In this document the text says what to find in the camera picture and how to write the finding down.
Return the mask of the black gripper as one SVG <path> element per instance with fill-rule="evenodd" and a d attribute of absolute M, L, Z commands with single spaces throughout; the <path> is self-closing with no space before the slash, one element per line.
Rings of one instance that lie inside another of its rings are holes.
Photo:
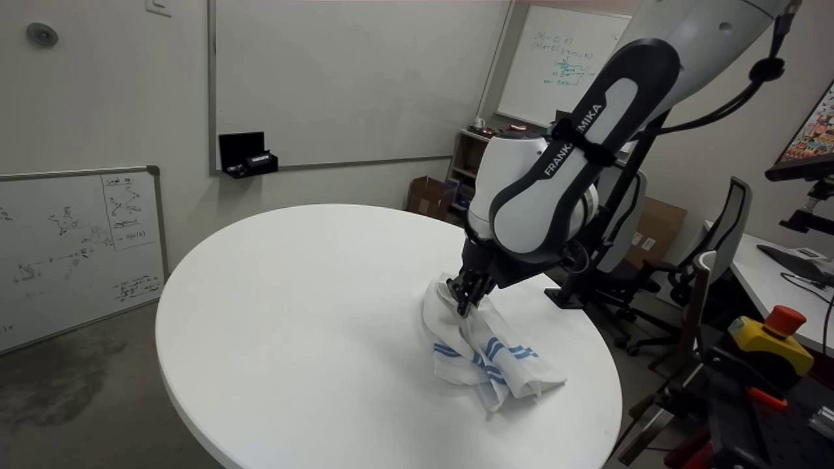
<path fill-rule="evenodd" d="M 494 288 L 515 281 L 520 264 L 502 252 L 494 243 L 469 238 L 460 250 L 460 268 L 445 281 L 456 312 L 465 316 Z"/>

